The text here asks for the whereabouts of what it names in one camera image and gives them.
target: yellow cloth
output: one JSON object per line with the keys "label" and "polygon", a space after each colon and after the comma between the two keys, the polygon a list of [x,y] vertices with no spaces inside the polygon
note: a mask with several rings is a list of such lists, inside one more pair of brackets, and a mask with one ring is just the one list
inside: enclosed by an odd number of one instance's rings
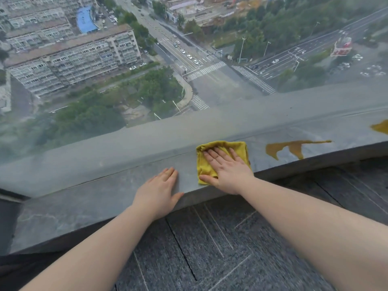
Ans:
{"label": "yellow cloth", "polygon": [[197,147],[197,172],[198,172],[198,183],[200,185],[208,185],[207,183],[199,179],[200,175],[209,175],[209,176],[217,177],[217,173],[214,171],[214,169],[210,166],[208,161],[203,156],[203,151],[206,151],[213,147],[220,148],[222,151],[226,152],[230,157],[233,158],[233,156],[230,155],[230,152],[228,149],[228,148],[232,148],[234,151],[236,151],[237,155],[240,156],[241,159],[251,169],[251,164],[248,158],[248,147],[246,146],[245,142],[214,141],[207,144],[203,144]]}

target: person's left hand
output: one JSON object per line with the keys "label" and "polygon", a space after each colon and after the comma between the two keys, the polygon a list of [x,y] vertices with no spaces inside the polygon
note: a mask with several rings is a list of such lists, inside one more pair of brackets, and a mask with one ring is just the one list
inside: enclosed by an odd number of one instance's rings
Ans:
{"label": "person's left hand", "polygon": [[174,168],[165,168],[160,174],[146,181],[136,192],[132,205],[152,214],[153,220],[167,215],[174,208],[183,192],[171,196],[178,176]]}

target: yellow-brown liquid spill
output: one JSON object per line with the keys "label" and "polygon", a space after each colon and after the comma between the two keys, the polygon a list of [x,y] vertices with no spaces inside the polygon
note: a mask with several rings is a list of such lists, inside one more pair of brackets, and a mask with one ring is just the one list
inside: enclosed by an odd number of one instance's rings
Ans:
{"label": "yellow-brown liquid spill", "polygon": [[272,143],[267,144],[265,146],[265,153],[269,156],[274,157],[276,160],[279,160],[277,157],[277,153],[282,151],[284,147],[288,146],[288,149],[292,154],[294,154],[299,159],[303,159],[304,156],[302,154],[302,144],[320,144],[320,143],[331,143],[331,140],[326,141],[310,141],[310,140],[299,140],[299,141],[291,141],[291,142],[283,142],[283,143]]}
{"label": "yellow-brown liquid spill", "polygon": [[376,132],[380,132],[388,135],[388,119],[383,120],[378,124],[372,124],[371,128]]}

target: person's left arm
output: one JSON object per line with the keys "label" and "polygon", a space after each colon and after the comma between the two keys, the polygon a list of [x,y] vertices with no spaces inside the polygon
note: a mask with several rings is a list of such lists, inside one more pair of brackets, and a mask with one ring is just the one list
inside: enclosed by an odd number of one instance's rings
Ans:
{"label": "person's left arm", "polygon": [[21,291],[109,291],[148,226],[167,215],[183,193],[171,196],[178,172],[164,169],[141,186],[122,214],[32,279]]}

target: zebra crossing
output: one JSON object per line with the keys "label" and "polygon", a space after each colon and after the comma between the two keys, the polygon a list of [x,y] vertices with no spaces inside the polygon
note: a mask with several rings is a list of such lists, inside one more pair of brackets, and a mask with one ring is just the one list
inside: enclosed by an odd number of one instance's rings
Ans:
{"label": "zebra crossing", "polygon": [[207,108],[210,108],[201,98],[199,98],[197,95],[194,95],[191,99],[191,103],[197,107],[199,110],[204,110]]}
{"label": "zebra crossing", "polygon": [[252,74],[250,71],[245,69],[244,67],[232,65],[232,68],[241,73],[243,76],[246,76],[251,82],[255,83],[258,87],[260,87],[264,92],[269,93],[270,95],[276,93],[276,90],[270,85],[264,83],[257,76]]}
{"label": "zebra crossing", "polygon": [[206,68],[202,68],[201,70],[198,70],[194,73],[189,74],[188,76],[185,76],[186,81],[192,81],[193,79],[199,78],[200,76],[203,76],[207,73],[210,73],[211,71],[215,71],[223,66],[225,66],[225,62],[221,61],[216,64],[213,64],[211,66],[208,66]]}

